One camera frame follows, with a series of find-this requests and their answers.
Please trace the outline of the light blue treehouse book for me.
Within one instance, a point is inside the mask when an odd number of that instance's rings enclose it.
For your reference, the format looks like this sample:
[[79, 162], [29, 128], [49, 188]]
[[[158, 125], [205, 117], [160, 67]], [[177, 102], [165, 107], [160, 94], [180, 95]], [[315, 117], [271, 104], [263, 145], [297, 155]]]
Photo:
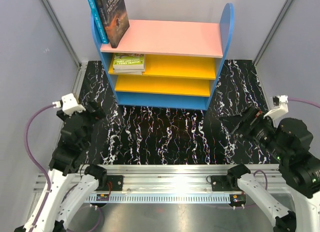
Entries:
[[101, 19], [100, 19], [99, 11], [98, 11], [98, 8], [97, 8], [97, 5], [96, 5], [96, 0], [87, 0], [87, 1], [88, 1], [89, 6], [90, 6], [91, 14], [93, 16], [95, 25], [96, 25], [96, 27], [97, 27], [97, 29], [99, 31], [101, 42], [103, 44], [108, 44], [109, 40], [108, 40], [107, 34], [106, 34], [106, 32], [105, 32], [105, 30], [103, 28], [103, 24], [101, 22]]

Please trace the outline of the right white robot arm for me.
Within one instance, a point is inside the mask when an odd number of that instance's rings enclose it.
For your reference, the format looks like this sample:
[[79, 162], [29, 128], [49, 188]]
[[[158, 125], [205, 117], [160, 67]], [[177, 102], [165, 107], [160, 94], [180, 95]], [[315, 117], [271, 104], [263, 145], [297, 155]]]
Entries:
[[212, 189], [249, 196], [274, 231], [319, 231], [320, 160], [310, 152], [312, 133], [302, 120], [284, 117], [288, 111], [287, 105], [266, 113], [251, 106], [219, 119], [230, 134], [256, 142], [278, 162], [280, 187], [291, 195], [293, 209], [276, 200], [244, 164], [232, 166], [225, 175], [211, 175], [209, 182]]

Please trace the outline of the green storey treehouse book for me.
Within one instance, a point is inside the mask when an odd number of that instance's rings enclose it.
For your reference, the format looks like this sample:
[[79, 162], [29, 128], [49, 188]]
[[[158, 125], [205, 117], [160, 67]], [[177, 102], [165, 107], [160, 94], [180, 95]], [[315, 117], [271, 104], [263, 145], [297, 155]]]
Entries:
[[144, 69], [145, 56], [144, 54], [115, 53], [112, 65], [114, 69]]

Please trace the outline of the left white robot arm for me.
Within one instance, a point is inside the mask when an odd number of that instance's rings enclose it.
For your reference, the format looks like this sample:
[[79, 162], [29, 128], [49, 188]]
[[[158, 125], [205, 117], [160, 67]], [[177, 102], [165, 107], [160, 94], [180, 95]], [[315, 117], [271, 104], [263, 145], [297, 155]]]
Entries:
[[[57, 108], [57, 117], [63, 122], [60, 142], [52, 153], [48, 169], [32, 155], [28, 135], [31, 123], [41, 112]], [[67, 231], [69, 224], [84, 200], [95, 190], [103, 190], [108, 184], [106, 169], [91, 164], [80, 182], [68, 190], [81, 166], [83, 154], [91, 144], [94, 125], [105, 117], [101, 105], [90, 101], [87, 107], [77, 99], [61, 99], [35, 112], [24, 129], [24, 146], [28, 157], [43, 172], [46, 184], [27, 222], [16, 231]]]

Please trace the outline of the dark tale two cities book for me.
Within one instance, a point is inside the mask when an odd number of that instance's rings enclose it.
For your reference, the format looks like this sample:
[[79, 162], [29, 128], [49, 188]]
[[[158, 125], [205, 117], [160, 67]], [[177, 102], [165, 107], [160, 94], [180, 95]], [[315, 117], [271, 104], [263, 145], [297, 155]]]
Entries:
[[125, 0], [95, 0], [103, 29], [112, 48], [117, 48], [130, 27]]

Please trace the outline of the blue back cover book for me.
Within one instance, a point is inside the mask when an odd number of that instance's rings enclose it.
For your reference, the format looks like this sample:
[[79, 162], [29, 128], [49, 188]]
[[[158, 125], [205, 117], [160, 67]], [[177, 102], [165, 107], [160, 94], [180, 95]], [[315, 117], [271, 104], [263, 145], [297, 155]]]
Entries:
[[142, 75], [145, 69], [113, 69], [115, 74]]

